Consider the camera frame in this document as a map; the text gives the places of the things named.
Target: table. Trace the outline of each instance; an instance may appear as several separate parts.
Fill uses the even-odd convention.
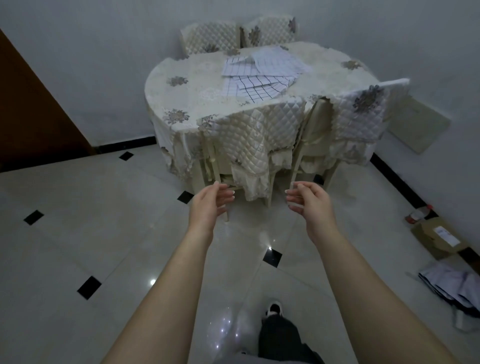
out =
[[[303,97],[307,101],[305,115],[319,97],[368,88],[378,82],[359,62],[338,50],[308,42],[285,47],[313,68],[279,97]],[[258,49],[243,48],[240,54],[250,55]],[[195,192],[204,185],[198,162],[203,150],[197,121],[253,107],[244,97],[222,96],[221,72],[226,58],[223,52],[194,54],[178,61],[167,58],[151,71],[145,83],[148,113],[169,171],[184,181],[193,178]]]

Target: oval table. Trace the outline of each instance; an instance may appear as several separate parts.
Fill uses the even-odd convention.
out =
[[[306,102],[305,115],[320,97],[344,91],[368,88],[378,80],[360,62],[335,49],[315,43],[294,42],[284,49],[312,67],[278,98],[301,96]],[[259,48],[240,49],[250,55]],[[191,181],[195,193],[205,186],[200,160],[204,156],[197,121],[212,114],[231,114],[251,109],[244,97],[222,96],[222,69],[228,55],[224,52],[191,55],[176,61],[167,58],[149,74],[145,99],[155,134],[168,170],[184,181]]]

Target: person's right arm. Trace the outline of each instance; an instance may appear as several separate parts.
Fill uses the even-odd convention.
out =
[[[338,231],[328,194],[295,182],[288,207],[302,215],[317,247],[359,363],[458,363]]]

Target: cardboard box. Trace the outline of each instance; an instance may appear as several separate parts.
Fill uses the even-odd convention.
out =
[[[468,248],[466,241],[442,218],[421,221],[412,228],[418,241],[437,259],[444,259]]]

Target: bottle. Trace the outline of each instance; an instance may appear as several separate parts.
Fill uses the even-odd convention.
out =
[[[417,221],[422,220],[424,217],[426,217],[428,214],[430,214],[430,211],[433,210],[432,205],[427,205],[424,207],[417,208],[414,210],[410,215],[405,217],[405,220],[409,224],[415,224]]]

